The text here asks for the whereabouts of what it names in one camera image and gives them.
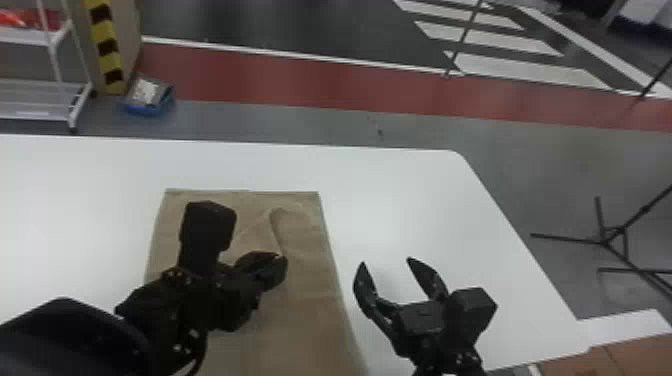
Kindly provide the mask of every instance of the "tan towel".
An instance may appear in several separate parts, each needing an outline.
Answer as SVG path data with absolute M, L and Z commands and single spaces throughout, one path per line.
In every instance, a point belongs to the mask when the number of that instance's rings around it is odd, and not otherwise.
M 286 280 L 264 294 L 260 310 L 239 331 L 211 332 L 199 375 L 364 375 L 317 193 L 167 191 L 146 280 L 175 265 L 185 205 L 202 200 L 228 206 L 238 215 L 231 249 L 220 261 L 232 263 L 249 251 L 269 251 L 287 257 L 289 269 Z

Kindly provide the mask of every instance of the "robotic arm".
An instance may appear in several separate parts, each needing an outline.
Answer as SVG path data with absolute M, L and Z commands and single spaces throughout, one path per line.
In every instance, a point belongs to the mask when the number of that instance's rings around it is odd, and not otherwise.
M 414 376 L 485 376 L 474 345 L 497 304 L 481 288 L 448 292 L 428 265 L 407 259 L 428 301 L 399 305 L 378 296 L 366 264 L 355 275 L 357 303 L 392 343 L 394 352 L 416 366 Z

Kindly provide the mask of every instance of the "cardboard box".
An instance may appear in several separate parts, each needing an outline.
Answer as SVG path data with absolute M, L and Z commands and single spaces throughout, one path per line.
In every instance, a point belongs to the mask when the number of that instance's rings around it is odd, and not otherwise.
M 544 376 L 623 376 L 604 347 L 584 355 L 550 360 L 539 366 Z
M 672 335 L 608 345 L 626 376 L 672 376 Z
M 672 376 L 672 335 L 595 347 L 539 369 L 543 376 Z

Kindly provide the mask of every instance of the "white table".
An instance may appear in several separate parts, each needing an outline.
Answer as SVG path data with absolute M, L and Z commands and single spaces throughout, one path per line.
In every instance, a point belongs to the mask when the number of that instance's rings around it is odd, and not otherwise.
M 366 261 L 382 296 L 424 300 L 407 256 L 499 304 L 487 369 L 588 340 L 467 162 L 450 151 L 0 136 L 0 321 L 56 296 L 111 310 L 142 282 L 166 188 L 319 191 L 349 319 L 372 375 L 411 374 L 356 306 Z

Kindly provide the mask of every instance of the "camera tripod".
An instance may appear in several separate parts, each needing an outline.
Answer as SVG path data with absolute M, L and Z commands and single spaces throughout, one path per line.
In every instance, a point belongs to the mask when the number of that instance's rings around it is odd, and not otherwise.
M 605 226 L 604 214 L 602 212 L 602 201 L 600 197 L 595 197 L 595 212 L 597 215 L 598 233 L 596 236 L 590 238 L 574 238 L 569 236 L 558 236 L 550 234 L 532 233 L 533 238 L 547 239 L 553 241 L 579 243 L 587 245 L 596 245 L 609 251 L 609 253 L 616 256 L 626 267 L 601 267 L 597 271 L 600 273 L 636 273 L 649 282 L 652 286 L 660 290 L 672 300 L 672 284 L 663 279 L 660 275 L 672 275 L 672 269 L 658 269 L 658 268 L 640 268 L 635 265 L 630 258 L 630 246 L 628 239 L 628 230 L 632 225 L 637 223 L 642 217 L 649 213 L 660 201 L 672 193 L 672 184 L 665 188 L 661 193 L 642 206 L 632 217 L 620 226 Z M 621 237 L 623 244 L 623 252 L 618 252 L 613 243 L 618 237 Z

